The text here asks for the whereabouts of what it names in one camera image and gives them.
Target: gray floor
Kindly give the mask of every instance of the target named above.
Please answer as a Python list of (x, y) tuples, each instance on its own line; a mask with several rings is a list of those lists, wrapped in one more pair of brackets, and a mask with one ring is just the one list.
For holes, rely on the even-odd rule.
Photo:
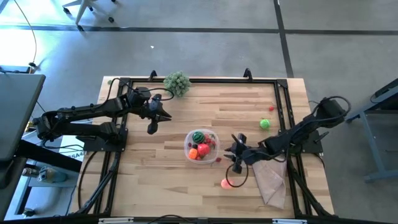
[[(99, 2), (115, 14), (118, 24), (126, 26), (277, 27), (272, 1), (119, 0), (116, 6), (105, 0)], [(398, 1), (280, 0), (280, 6), (287, 29), (398, 29)], [(46, 12), (49, 17), (59, 14), (54, 21), (33, 17), (32, 23), (72, 24), (57, 7), (49, 6), (53, 11)], [(16, 18), (18, 12), (11, 11), (5, 8), (0, 22), (5, 21), (2, 16)], [(112, 26), (90, 13), (85, 12), (84, 24)], [(24, 24), (23, 17), (15, 23)], [(255, 77), (286, 77), (278, 34), (35, 33), (39, 45), (36, 62), (40, 64), (37, 73), (47, 76), (39, 101), (48, 110), (96, 101), (105, 75), (149, 75), (155, 69), (159, 75), (183, 70), (187, 75), (232, 77), (241, 76), (249, 67)], [(29, 30), (0, 29), (0, 36), (5, 40), (0, 49), (7, 52), (0, 55), (2, 63), (25, 65), (31, 61), (33, 41)], [(294, 75), (304, 78), (311, 100), (342, 95), (355, 109), (398, 77), (398, 36), (288, 35), (287, 43)], [(336, 214), (396, 222), (398, 179), (363, 182), (363, 176), (374, 172), (376, 166), (361, 123), (341, 124), (329, 131), (323, 147)]]

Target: red tomato toy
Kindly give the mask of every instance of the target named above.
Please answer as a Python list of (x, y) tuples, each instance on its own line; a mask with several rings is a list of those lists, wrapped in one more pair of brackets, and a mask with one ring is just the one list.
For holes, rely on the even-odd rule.
[(201, 156), (205, 156), (210, 153), (210, 147), (206, 144), (199, 144), (198, 145), (198, 153)]

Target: wooden table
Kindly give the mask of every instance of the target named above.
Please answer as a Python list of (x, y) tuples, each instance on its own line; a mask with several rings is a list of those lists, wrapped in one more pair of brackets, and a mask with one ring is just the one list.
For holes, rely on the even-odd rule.
[[(105, 100), (109, 90), (108, 81), (113, 78), (104, 77), (99, 103)], [(288, 84), (294, 118), (298, 123), (310, 113), (304, 80), (290, 78)], [(116, 86), (117, 81), (111, 97), (116, 96)], [(163, 84), (135, 83), (134, 86), (154, 88), (162, 87)], [(152, 95), (154, 93), (167, 96), (164, 91), (153, 91)], [(285, 209), (281, 210), (264, 205), (251, 168), (248, 181), (242, 187), (223, 190), (220, 182), (231, 161), (223, 157), (220, 163), (198, 165), (189, 162), (183, 151), (185, 136), (189, 131), (198, 128), (213, 130), (220, 138), (221, 149), (230, 147), (233, 142), (231, 134), (238, 133), (244, 133), (248, 137), (248, 145), (256, 146), (258, 141), (269, 134), (275, 135), (279, 129), (276, 110), (268, 110), (271, 105), (276, 107), (272, 85), (194, 83), (183, 98), (164, 101), (164, 109), (173, 118), (172, 121), (159, 123), (159, 129), (153, 135), (146, 132), (149, 120), (130, 114), (127, 117), (129, 137), (119, 166), (112, 216), (158, 217), (176, 214), (183, 217), (213, 218), (294, 217), (287, 175)], [(259, 129), (260, 119), (271, 121), (270, 133)], [(95, 123), (109, 120), (98, 118)], [(81, 187), (82, 203), (98, 185), (103, 156), (104, 153), (97, 153), (87, 168)], [(324, 208), (333, 213), (322, 163), (311, 154), (303, 154), (302, 157), (309, 189)], [(244, 172), (242, 177), (231, 173), (236, 184), (243, 181)], [(300, 190), (298, 195), (300, 208), (304, 211)], [(73, 201), (71, 212), (75, 210), (77, 197)]]

